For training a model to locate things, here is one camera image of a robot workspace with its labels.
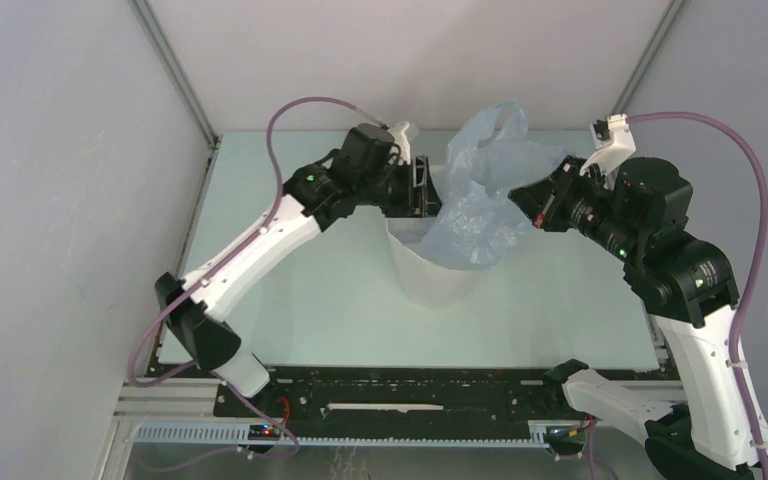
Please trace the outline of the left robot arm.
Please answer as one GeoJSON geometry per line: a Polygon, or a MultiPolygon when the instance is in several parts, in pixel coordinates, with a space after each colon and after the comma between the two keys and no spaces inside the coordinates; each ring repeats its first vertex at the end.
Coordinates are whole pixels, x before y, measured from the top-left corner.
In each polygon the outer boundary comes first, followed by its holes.
{"type": "Polygon", "coordinates": [[[387,218],[436,215],[441,207],[427,157],[411,154],[418,128],[362,123],[342,145],[298,168],[259,220],[217,255],[182,278],[165,273],[155,282],[161,319],[192,363],[237,391],[252,416],[276,403],[276,390],[260,360],[226,319],[243,296],[292,251],[361,206],[387,218]]]}

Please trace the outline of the white trash bin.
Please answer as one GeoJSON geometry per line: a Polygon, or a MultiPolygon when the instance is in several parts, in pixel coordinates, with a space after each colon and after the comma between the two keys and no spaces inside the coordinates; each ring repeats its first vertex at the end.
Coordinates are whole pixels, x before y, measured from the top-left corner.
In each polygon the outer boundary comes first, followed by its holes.
{"type": "MultiPolygon", "coordinates": [[[[442,170],[441,166],[429,166],[430,184],[426,192],[437,194],[433,175],[442,170]]],[[[442,309],[466,298],[479,277],[477,270],[446,268],[414,250],[439,215],[440,211],[436,217],[385,220],[391,256],[402,289],[413,303],[431,309],[442,309]]]]}

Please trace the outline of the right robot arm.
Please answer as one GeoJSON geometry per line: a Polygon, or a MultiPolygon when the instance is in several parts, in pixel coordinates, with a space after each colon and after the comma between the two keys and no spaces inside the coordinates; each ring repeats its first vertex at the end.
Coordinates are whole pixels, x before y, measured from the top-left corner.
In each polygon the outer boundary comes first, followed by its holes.
{"type": "Polygon", "coordinates": [[[578,231],[621,261],[623,278],[663,334],[686,398],[649,399],[578,360],[549,370],[545,411],[574,411],[631,437],[667,479],[748,479],[768,466],[768,427],[759,437],[734,376],[729,332],[739,293],[730,262],[686,229],[691,184],[670,162],[625,161],[612,189],[595,167],[566,158],[548,177],[511,191],[540,230],[578,231]]]}

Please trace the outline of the blue plastic trash bag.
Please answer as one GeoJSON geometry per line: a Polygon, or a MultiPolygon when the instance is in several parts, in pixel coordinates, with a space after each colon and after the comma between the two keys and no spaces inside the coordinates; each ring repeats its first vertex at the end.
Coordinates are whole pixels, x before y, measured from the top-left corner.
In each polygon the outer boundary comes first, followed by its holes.
{"type": "Polygon", "coordinates": [[[527,138],[528,119],[518,101],[473,115],[451,139],[446,162],[432,183],[442,200],[437,216],[414,241],[421,258],[453,270],[486,270],[533,229],[509,198],[519,187],[549,176],[568,151],[527,138]]]}

